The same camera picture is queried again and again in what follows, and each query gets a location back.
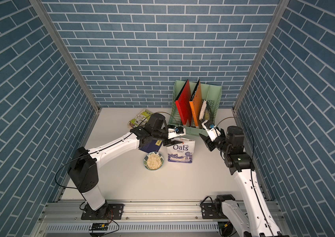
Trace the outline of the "white purple oats bag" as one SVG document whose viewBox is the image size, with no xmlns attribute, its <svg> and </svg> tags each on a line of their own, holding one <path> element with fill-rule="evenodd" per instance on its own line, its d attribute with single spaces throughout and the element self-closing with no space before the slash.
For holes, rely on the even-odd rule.
<svg viewBox="0 0 335 237">
<path fill-rule="evenodd" d="M 195 140 L 175 138 L 167 147 L 168 161 L 173 163 L 191 164 L 195 150 Z"/>
</svg>

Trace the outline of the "green leaf pattern bowl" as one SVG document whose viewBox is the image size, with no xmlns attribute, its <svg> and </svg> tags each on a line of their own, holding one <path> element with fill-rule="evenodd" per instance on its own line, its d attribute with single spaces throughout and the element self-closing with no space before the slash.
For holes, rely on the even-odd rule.
<svg viewBox="0 0 335 237">
<path fill-rule="evenodd" d="M 145 168 L 152 171 L 160 169 L 163 166 L 163 163 L 164 158 L 159 152 L 150 152 L 143 160 Z"/>
</svg>

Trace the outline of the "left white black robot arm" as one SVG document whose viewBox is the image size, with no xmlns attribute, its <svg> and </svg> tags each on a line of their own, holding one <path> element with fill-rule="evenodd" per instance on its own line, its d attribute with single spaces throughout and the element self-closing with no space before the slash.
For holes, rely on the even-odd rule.
<svg viewBox="0 0 335 237">
<path fill-rule="evenodd" d="M 152 140 L 160 140 L 164 146 L 172 146 L 177 143 L 174 138 L 184 135 L 184 127 L 167 124 L 165 116 L 160 113 L 151 114 L 145 125 L 132 128 L 112 142 L 88 150 L 84 147 L 77 149 L 69 163 L 68 175 L 91 210 L 106 213 L 108 202 L 98 184 L 100 168 L 128 151 L 144 147 Z"/>
</svg>

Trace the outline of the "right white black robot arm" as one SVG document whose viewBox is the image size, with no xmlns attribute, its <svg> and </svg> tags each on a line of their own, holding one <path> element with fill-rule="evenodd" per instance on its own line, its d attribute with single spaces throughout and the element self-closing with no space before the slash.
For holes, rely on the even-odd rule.
<svg viewBox="0 0 335 237">
<path fill-rule="evenodd" d="M 260 190 L 252 158 L 244 151 L 242 128 L 229 126 L 222 130 L 208 120 L 203 128 L 207 134 L 201 135 L 202 140 L 210 151 L 217 149 L 223 155 L 246 208 L 243 214 L 232 195 L 218 195 L 217 214 L 227 217 L 240 237 L 282 237 Z"/>
</svg>

